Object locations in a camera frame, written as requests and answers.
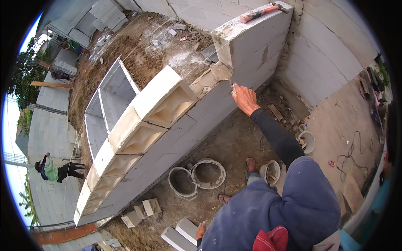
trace hammer head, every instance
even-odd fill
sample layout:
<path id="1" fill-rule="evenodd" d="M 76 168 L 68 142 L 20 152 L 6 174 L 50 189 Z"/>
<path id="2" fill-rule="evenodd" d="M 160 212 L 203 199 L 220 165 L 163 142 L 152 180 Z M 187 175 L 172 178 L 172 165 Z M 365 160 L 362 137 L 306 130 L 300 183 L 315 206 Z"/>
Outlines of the hammer head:
<path id="1" fill-rule="evenodd" d="M 277 3 L 275 3 L 275 2 L 273 2 L 272 3 L 272 6 L 278 6 L 279 7 L 279 10 L 281 10 L 281 11 L 283 11 L 284 13 L 289 13 L 289 10 L 288 9 L 285 9 L 282 5 L 280 5 L 280 4 L 277 4 Z"/>

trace black pants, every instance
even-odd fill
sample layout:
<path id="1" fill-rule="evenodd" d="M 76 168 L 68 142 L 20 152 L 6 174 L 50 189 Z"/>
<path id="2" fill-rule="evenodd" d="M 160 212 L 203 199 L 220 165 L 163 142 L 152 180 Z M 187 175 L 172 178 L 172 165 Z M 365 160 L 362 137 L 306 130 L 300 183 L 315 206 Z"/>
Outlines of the black pants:
<path id="1" fill-rule="evenodd" d="M 85 165 L 78 163 L 67 163 L 57 170 L 59 172 L 59 179 L 57 182 L 61 183 L 67 176 L 73 176 L 80 179 L 84 179 L 84 175 L 76 172 L 77 169 L 85 169 Z"/>

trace hammer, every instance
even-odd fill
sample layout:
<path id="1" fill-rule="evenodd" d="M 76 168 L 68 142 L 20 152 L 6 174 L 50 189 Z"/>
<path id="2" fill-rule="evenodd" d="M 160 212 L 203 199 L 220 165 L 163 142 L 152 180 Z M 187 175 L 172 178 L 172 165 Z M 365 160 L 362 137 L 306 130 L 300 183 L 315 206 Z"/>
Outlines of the hammer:
<path id="1" fill-rule="evenodd" d="M 285 9 L 282 5 L 280 5 L 280 4 L 277 4 L 277 3 L 272 3 L 272 7 L 269 7 L 269 8 L 267 8 L 267 9 L 264 9 L 264 10 L 260 10 L 260 11 L 257 11 L 257 12 L 254 12 L 254 13 L 251 13 L 251 14 L 249 14 L 249 15 L 247 15 L 247 16 L 241 16 L 240 17 L 240 22 L 242 22 L 242 23 L 247 23 L 248 21 L 250 21 L 250 20 L 253 20 L 253 19 L 255 19 L 255 18 L 257 18 L 257 17 L 260 17 L 260 16 L 262 16 L 262 15 L 265 15 L 265 14 L 267 14 L 267 13 L 270 13 L 270 12 L 273 12 L 273 11 L 275 11 L 275 10 L 281 10 L 281 11 L 283 11 L 284 13 L 289 13 L 289 10 L 287 10 L 287 9 Z"/>

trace red cloth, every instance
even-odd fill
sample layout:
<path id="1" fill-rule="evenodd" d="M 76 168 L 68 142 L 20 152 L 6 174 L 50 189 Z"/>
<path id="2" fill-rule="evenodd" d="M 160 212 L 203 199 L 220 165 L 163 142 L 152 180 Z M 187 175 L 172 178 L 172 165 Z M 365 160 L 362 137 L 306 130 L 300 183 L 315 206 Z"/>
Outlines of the red cloth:
<path id="1" fill-rule="evenodd" d="M 285 251 L 288 233 L 284 226 L 277 226 L 269 232 L 260 230 L 253 244 L 253 251 Z"/>

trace bucket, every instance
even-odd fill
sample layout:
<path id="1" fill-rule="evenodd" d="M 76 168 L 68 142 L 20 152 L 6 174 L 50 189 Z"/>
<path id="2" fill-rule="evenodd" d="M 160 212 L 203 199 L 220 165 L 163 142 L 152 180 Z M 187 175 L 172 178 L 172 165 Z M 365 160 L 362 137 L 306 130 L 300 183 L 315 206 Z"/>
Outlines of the bucket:
<path id="1" fill-rule="evenodd" d="M 182 198 L 197 194 L 197 186 L 193 183 L 190 171 L 183 167 L 174 167 L 170 170 L 169 185 Z"/>
<path id="2" fill-rule="evenodd" d="M 271 177 L 267 177 L 268 174 L 275 177 L 276 180 Z M 260 175 L 266 183 L 269 183 L 271 186 L 275 185 L 278 182 L 279 177 L 281 176 L 281 168 L 278 162 L 272 159 L 267 164 L 263 165 L 260 168 Z"/>
<path id="3" fill-rule="evenodd" d="M 202 189 L 214 189 L 223 184 L 226 171 L 221 163 L 213 159 L 204 159 L 193 166 L 191 178 Z"/>
<path id="4" fill-rule="evenodd" d="M 298 142 L 300 142 L 301 137 L 304 138 L 304 143 L 307 144 L 304 153 L 311 153 L 314 150 L 314 146 L 316 145 L 316 139 L 314 138 L 314 135 L 309 131 L 302 131 L 297 138 Z"/>
<path id="5" fill-rule="evenodd" d="M 78 149 L 77 147 L 74 147 L 74 148 L 73 148 L 73 157 L 74 157 L 74 158 L 79 158 L 79 157 L 81 157 L 81 150 Z"/>

